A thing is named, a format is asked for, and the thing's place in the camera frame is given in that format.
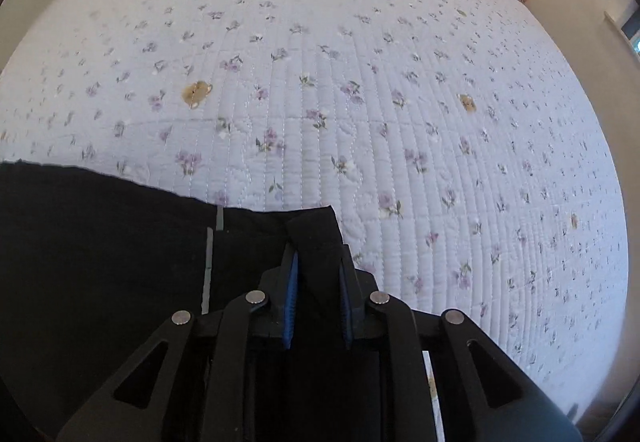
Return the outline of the black hooded jacket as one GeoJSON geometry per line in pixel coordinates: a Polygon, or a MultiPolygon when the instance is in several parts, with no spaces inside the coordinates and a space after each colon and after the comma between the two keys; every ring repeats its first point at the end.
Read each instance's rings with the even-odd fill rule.
{"type": "Polygon", "coordinates": [[[56,165],[1,168],[1,436],[377,441],[380,332],[347,341],[331,208],[208,205],[56,165]],[[298,254],[292,346],[262,274],[298,254]]]}

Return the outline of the white floral quilted bedspread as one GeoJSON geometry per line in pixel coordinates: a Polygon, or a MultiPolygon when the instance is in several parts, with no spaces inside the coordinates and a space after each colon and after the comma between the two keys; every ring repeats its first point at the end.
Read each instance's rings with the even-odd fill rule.
{"type": "Polygon", "coordinates": [[[469,313],[575,417],[613,364],[620,183],[518,0],[54,0],[2,71],[1,156],[330,206],[387,292],[469,313]]]}

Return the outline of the window with grey frame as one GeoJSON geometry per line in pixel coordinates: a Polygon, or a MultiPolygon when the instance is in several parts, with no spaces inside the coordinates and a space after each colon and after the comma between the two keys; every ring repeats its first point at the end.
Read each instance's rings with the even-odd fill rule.
{"type": "Polygon", "coordinates": [[[611,25],[616,34],[627,45],[634,58],[639,59],[639,12],[636,9],[628,16],[614,18],[609,12],[605,12],[605,20],[611,25]]]}

